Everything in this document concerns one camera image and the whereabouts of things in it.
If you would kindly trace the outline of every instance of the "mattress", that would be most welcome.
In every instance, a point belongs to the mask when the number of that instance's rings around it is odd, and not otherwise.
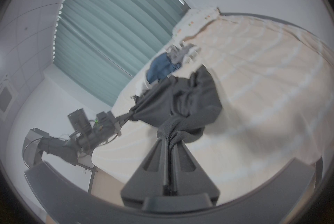
[[[315,163],[332,143],[334,54],[319,38],[266,19],[217,16],[184,40],[201,51],[173,75],[188,78],[204,64],[223,105],[215,123],[187,144],[220,189],[217,204],[257,188],[292,158]],[[148,67],[120,93],[115,116],[134,105],[136,82]],[[92,161],[125,183],[155,143],[156,131],[129,121],[119,138],[94,150]]]

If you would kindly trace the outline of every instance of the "cable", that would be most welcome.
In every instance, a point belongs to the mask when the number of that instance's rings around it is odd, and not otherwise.
[[[41,137],[41,138],[36,138],[36,139],[32,140],[32,141],[29,142],[29,143],[27,144],[27,146],[24,148],[22,156],[23,156],[23,162],[24,162],[24,164],[26,165],[27,168],[30,168],[30,167],[28,166],[28,164],[27,164],[26,161],[24,160],[24,154],[25,154],[25,151],[27,150],[28,146],[29,146],[31,143],[33,143],[33,142],[36,141],[36,140],[42,139],[42,138],[43,138],[43,137]]]

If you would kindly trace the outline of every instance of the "curtain pleat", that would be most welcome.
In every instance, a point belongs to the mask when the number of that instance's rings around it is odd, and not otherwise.
[[[184,14],[179,0],[65,0],[54,63],[112,106]]]

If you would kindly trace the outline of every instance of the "gray cloth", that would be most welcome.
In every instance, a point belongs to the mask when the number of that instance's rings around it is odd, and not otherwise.
[[[172,149],[200,138],[221,110],[214,80],[202,65],[189,79],[170,76],[138,97],[129,119],[158,127],[157,137],[166,136]]]
[[[173,64],[182,63],[183,57],[189,52],[189,50],[194,47],[194,44],[189,44],[184,46],[182,49],[178,49],[176,46],[172,47],[171,51],[167,53]]]

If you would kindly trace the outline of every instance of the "blue garment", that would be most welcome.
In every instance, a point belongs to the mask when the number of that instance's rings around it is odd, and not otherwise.
[[[152,84],[155,80],[159,81],[166,78],[181,66],[181,63],[173,64],[167,53],[163,53],[152,61],[150,69],[147,71],[146,79],[148,83]]]

